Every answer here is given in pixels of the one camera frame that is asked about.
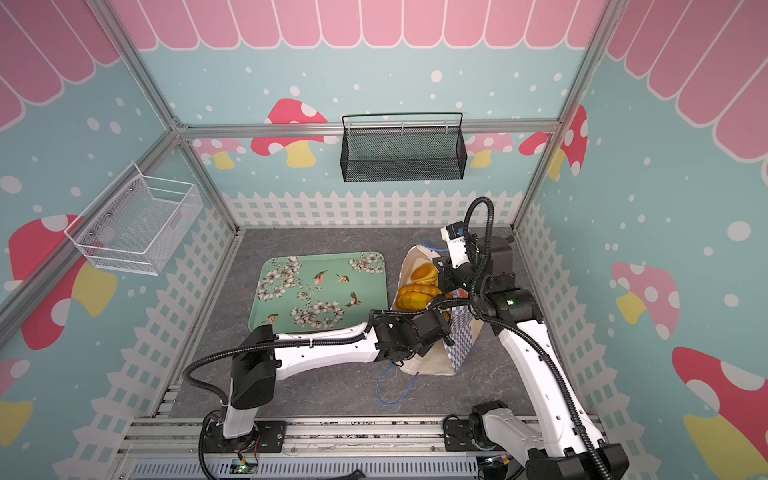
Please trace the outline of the green floral serving tray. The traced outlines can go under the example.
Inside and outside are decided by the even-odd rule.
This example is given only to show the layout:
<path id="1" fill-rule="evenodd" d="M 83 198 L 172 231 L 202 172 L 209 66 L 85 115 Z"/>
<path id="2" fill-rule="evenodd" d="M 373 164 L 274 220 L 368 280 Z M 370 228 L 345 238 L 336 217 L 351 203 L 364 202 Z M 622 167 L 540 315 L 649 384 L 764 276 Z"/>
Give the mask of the green floral serving tray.
<path id="1" fill-rule="evenodd" d="M 261 269 L 248 328 L 276 334 L 354 327 L 388 306 L 384 256 L 375 251 L 275 257 Z"/>

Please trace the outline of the checkered paper croissant bag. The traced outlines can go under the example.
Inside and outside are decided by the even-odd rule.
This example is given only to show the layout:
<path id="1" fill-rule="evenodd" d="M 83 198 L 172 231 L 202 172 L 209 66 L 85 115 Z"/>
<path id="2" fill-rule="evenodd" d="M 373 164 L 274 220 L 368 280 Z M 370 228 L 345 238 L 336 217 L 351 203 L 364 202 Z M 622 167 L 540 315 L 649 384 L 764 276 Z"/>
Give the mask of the checkered paper croissant bag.
<path id="1" fill-rule="evenodd" d="M 447 264 L 436 251 L 412 247 L 401 265 L 393 308 L 370 313 L 378 358 L 391 369 L 415 378 L 452 377 L 477 340 L 480 323 L 463 303 L 466 292 L 440 283 L 439 267 Z"/>

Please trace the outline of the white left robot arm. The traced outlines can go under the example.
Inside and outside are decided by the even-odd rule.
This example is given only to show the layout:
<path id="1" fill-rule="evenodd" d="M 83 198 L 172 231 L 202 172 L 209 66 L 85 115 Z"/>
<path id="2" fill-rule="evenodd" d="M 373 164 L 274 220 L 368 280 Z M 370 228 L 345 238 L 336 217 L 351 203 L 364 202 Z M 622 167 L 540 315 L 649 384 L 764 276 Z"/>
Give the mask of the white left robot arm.
<path id="1" fill-rule="evenodd" d="M 215 425 L 222 439 L 244 442 L 256 434 L 258 409 L 273 400 L 277 382 L 339 364 L 403 364 L 426 356 L 439 343 L 455 345 L 451 323 L 440 310 L 373 309 L 367 321 L 340 330 L 276 334 L 270 324 L 258 327 L 240 346 L 193 361 L 184 369 L 183 379 L 219 398 L 221 412 Z M 227 359 L 231 361 L 227 390 L 194 377 L 202 367 Z"/>

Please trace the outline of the yellow fake croissant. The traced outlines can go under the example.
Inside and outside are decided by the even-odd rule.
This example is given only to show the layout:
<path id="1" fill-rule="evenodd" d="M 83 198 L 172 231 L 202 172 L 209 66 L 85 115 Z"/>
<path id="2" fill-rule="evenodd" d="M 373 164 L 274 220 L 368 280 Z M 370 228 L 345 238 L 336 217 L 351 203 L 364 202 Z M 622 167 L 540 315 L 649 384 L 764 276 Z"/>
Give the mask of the yellow fake croissant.
<path id="1" fill-rule="evenodd" d="M 416 285 L 435 285 L 438 282 L 439 272 L 431 263 L 425 263 L 416 268 L 411 274 L 411 282 Z"/>

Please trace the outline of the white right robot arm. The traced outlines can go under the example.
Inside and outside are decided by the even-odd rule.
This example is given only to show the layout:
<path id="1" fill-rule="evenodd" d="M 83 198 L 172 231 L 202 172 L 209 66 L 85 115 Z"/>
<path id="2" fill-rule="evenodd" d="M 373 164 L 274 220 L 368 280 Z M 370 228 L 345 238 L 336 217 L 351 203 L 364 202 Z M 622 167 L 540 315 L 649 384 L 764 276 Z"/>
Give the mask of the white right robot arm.
<path id="1" fill-rule="evenodd" d="M 473 440 L 480 449 L 502 448 L 518 463 L 514 478 L 620 479 L 629 459 L 608 442 L 578 400 L 552 346 L 533 294 L 492 265 L 494 204 L 473 199 L 462 221 L 442 236 L 450 257 L 441 271 L 444 289 L 459 287 L 463 306 L 492 327 L 513 361 L 530 398 L 538 425 L 532 427 L 500 403 L 487 402 L 471 414 Z"/>

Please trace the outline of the yellow fake bread roll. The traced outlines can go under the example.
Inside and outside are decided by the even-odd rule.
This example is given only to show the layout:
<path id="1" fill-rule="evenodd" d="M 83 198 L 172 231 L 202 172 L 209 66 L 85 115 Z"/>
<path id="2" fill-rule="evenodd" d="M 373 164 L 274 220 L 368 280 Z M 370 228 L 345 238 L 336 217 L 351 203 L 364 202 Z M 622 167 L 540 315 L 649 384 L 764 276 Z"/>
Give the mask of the yellow fake bread roll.
<path id="1" fill-rule="evenodd" d="M 398 291 L 395 307 L 401 311 L 423 310 L 441 294 L 442 291 L 434 285 L 406 285 Z"/>

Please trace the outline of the black mesh wall basket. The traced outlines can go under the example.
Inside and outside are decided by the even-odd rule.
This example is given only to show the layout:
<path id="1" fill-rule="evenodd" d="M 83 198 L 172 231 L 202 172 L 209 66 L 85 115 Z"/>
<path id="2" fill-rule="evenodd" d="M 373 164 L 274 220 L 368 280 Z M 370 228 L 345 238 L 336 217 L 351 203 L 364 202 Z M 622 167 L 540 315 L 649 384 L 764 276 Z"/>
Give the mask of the black mesh wall basket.
<path id="1" fill-rule="evenodd" d="M 464 178 L 468 152 L 461 112 L 350 114 L 341 123 L 346 182 Z"/>

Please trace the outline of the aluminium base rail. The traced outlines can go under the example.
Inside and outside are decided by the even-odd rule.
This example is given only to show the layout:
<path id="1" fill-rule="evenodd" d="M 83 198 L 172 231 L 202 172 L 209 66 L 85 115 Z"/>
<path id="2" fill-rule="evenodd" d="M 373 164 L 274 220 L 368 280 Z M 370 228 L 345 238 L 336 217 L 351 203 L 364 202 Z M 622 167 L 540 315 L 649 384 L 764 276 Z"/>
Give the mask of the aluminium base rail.
<path id="1" fill-rule="evenodd" d="M 463 419 L 442 416 L 264 419 L 268 435 L 242 455 L 205 456 L 218 479 L 477 479 L 485 466 L 515 469 L 501 450 L 481 450 Z M 75 431 L 61 479 L 200 479 L 198 418 L 142 418 Z"/>

